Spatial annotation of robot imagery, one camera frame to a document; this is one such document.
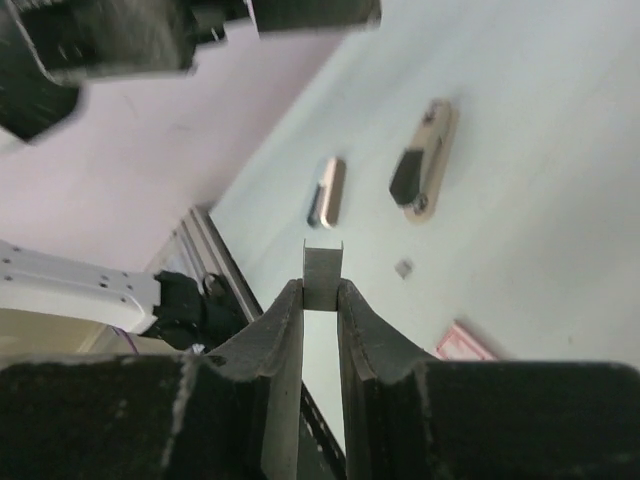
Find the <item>white table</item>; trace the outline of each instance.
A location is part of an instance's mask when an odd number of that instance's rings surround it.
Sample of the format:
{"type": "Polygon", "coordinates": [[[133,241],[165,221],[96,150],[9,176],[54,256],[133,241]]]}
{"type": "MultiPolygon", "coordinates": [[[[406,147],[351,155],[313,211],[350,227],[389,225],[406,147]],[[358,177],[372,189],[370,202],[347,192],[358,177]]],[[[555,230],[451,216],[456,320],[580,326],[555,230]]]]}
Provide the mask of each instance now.
{"type": "MultiPolygon", "coordinates": [[[[640,366],[640,2],[389,0],[338,49],[212,218],[267,307],[302,245],[432,349],[464,319],[507,358],[640,366]],[[461,120],[434,218],[387,191],[434,97],[461,120]],[[347,162],[339,226],[305,216],[319,167],[347,162]],[[394,272],[415,263],[406,280],[394,272]]],[[[309,314],[303,378],[343,440],[335,321],[309,314]]]]}

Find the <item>red and white box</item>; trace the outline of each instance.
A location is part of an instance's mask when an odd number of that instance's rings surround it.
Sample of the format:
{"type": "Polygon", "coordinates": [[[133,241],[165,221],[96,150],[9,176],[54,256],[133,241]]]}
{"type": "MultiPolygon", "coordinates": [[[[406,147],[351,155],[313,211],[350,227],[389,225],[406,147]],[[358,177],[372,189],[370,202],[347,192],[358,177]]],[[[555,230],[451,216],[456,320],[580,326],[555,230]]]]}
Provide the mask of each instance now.
{"type": "Polygon", "coordinates": [[[436,346],[434,356],[440,360],[497,360],[478,340],[459,323],[453,326],[442,337],[436,346]]]}

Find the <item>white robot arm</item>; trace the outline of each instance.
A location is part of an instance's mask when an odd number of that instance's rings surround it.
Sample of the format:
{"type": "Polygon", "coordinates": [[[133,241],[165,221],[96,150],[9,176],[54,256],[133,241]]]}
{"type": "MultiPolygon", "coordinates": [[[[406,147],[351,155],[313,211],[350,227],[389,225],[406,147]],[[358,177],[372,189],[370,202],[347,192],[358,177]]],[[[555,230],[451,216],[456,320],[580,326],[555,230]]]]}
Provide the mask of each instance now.
{"type": "Polygon", "coordinates": [[[179,273],[123,272],[0,240],[0,308],[94,321],[179,350],[215,348],[244,326],[224,279],[216,280],[222,293],[201,295],[179,273]]]}

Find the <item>small stapler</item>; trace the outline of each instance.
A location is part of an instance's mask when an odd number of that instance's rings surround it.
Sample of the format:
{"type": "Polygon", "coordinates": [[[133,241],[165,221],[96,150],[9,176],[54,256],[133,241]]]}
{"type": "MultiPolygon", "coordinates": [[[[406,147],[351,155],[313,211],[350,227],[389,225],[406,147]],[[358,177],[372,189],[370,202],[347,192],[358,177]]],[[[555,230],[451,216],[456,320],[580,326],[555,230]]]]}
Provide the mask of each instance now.
{"type": "Polygon", "coordinates": [[[457,119],[450,102],[433,101],[398,161],[389,192],[411,221],[424,221],[433,213],[457,119]]]}
{"type": "Polygon", "coordinates": [[[346,165],[343,160],[332,158],[327,162],[307,215],[307,224],[310,227],[335,227],[340,213],[345,174],[346,165]]]}

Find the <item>stapler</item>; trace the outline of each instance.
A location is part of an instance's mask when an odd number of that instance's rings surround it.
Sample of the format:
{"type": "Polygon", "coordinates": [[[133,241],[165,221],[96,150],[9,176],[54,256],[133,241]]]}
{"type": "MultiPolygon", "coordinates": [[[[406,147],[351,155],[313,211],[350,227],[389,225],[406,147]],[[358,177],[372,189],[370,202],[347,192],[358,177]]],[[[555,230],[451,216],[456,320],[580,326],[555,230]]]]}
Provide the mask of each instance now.
{"type": "Polygon", "coordinates": [[[389,193],[413,223],[426,221],[435,210],[457,122],[449,101],[433,101],[398,160],[389,193]]]}
{"type": "Polygon", "coordinates": [[[327,162],[307,215],[307,224],[310,227],[322,225],[325,228],[333,228],[338,223],[346,168],[344,161],[339,158],[334,157],[327,162]]]}

